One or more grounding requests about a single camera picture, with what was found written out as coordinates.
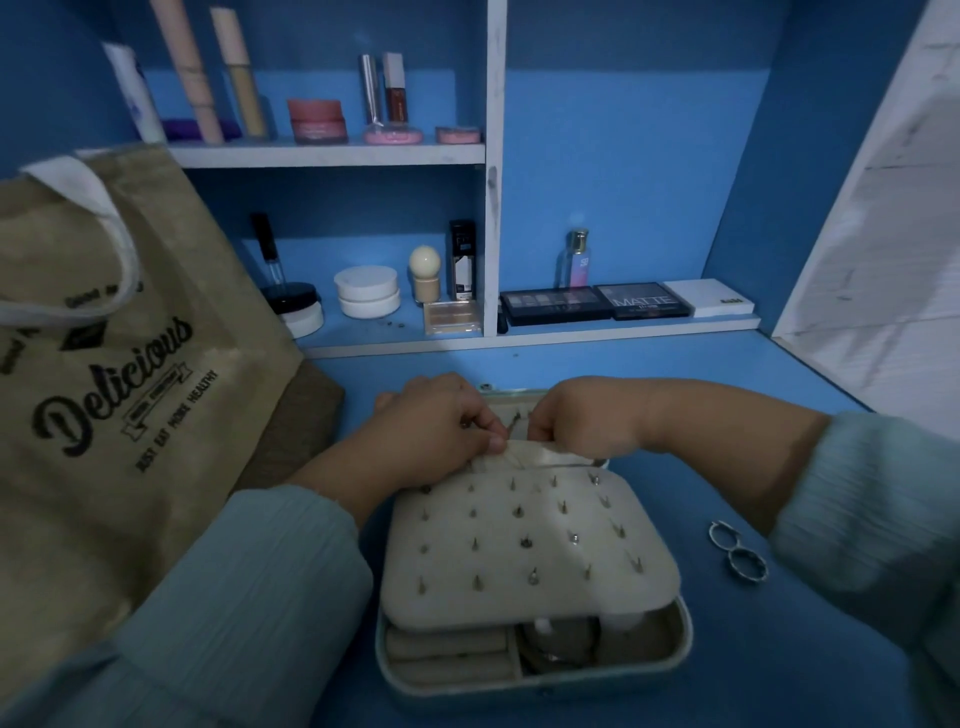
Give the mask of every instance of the concealer tube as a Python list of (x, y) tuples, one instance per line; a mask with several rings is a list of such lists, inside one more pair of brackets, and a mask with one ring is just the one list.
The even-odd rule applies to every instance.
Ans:
[(217, 110), (213, 106), (213, 93), (206, 80), (204, 64), (200, 60), (200, 51), (197, 50), (193, 31), (190, 30), (183, 0), (150, 0), (150, 5), (154, 9), (167, 50), (170, 51), (170, 58), (177, 68), (187, 101), (197, 117), (200, 136), (207, 144), (223, 144), (224, 133), (220, 128)]
[(230, 8), (210, 8), (213, 17), (213, 30), (217, 34), (220, 53), (230, 73), (233, 93), (240, 107), (240, 116), (247, 130), (247, 136), (266, 138), (267, 125), (260, 108), (260, 95), (256, 90), (256, 81), (250, 70), (250, 56), (247, 44), (240, 30), (240, 21), (236, 11)]

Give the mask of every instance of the white box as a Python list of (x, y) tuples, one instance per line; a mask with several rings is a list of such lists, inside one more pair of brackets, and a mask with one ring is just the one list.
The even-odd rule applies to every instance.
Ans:
[(693, 309), (691, 315), (695, 319), (742, 316), (754, 312), (754, 302), (717, 279), (669, 280), (663, 285)]

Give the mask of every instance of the perfume bottle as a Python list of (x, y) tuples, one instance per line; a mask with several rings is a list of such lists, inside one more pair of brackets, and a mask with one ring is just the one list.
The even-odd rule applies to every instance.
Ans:
[(588, 285), (590, 253), (587, 250), (587, 233), (585, 228), (570, 231), (570, 245), (566, 253), (569, 263), (565, 281), (567, 288), (583, 288)]

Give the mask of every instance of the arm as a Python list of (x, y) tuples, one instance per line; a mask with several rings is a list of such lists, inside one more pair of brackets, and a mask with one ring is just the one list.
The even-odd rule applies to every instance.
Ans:
[(529, 431), (585, 457), (670, 452), (766, 535), (828, 424), (821, 412), (722, 384), (589, 376), (551, 390)]
[(571, 379), (531, 437), (587, 457), (680, 457), (780, 560), (854, 617), (916, 643), (960, 562), (960, 445), (902, 420), (830, 418), (681, 379)]
[(302, 488), (238, 493), (111, 641), (0, 724), (305, 725), (370, 597), (355, 539)]
[(655, 447), (683, 460), (768, 536), (830, 417), (745, 389), (687, 379), (665, 380), (655, 400)]
[(505, 436), (457, 376), (381, 398), (297, 485), (233, 496), (112, 640), (19, 695), (0, 726), (307, 724), (372, 590), (357, 527)]

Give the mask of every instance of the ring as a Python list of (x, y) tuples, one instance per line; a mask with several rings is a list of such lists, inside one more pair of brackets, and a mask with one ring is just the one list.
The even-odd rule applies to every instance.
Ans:
[[(760, 576), (751, 576), (750, 574), (740, 570), (740, 567), (733, 560), (734, 554), (745, 556), (754, 562), (754, 566), (756, 566)], [(760, 584), (766, 581), (767, 576), (770, 575), (770, 570), (767, 569), (767, 562), (763, 560), (763, 557), (760, 556), (760, 554), (758, 554), (756, 551), (752, 551), (744, 546), (734, 546), (727, 551), (727, 564), (730, 565), (730, 569), (733, 573), (735, 573), (744, 581), (749, 581), (751, 584)]]
[[(724, 531), (726, 531), (728, 534), (733, 536), (733, 546), (724, 546), (719, 541), (717, 541), (716, 534), (714, 533), (714, 531), (717, 528), (721, 528)], [(722, 551), (730, 552), (730, 551), (733, 551), (735, 548), (742, 548), (742, 545), (740, 544), (740, 532), (736, 530), (733, 526), (731, 526), (729, 523), (724, 523), (722, 521), (714, 521), (713, 523), (710, 524), (710, 528), (707, 531), (707, 535), (710, 536), (710, 540), (713, 542), (713, 545)]]

